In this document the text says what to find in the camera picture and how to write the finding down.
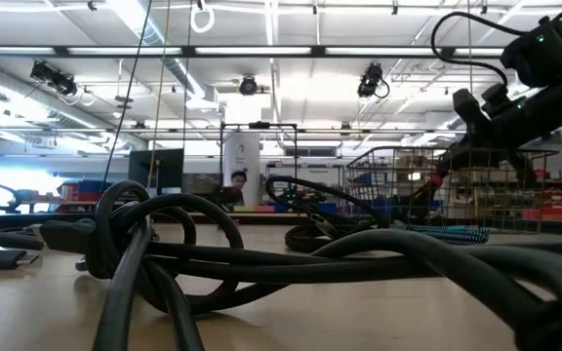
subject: table surface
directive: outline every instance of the table surface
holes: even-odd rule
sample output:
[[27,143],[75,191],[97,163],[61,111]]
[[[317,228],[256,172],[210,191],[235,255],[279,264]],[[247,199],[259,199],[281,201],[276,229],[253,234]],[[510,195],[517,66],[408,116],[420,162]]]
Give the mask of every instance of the table surface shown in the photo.
[[[215,226],[199,226],[202,245],[226,246]],[[290,227],[242,226],[248,249],[284,253]],[[163,241],[181,229],[158,225]],[[494,241],[562,236],[495,235]],[[91,350],[108,282],[75,271],[79,255],[45,251],[31,266],[0,272],[0,350]],[[178,277],[187,293],[218,282]],[[137,297],[130,350],[174,350],[168,316]],[[251,304],[197,317],[208,351],[515,350],[511,330],[445,279],[297,285]]]

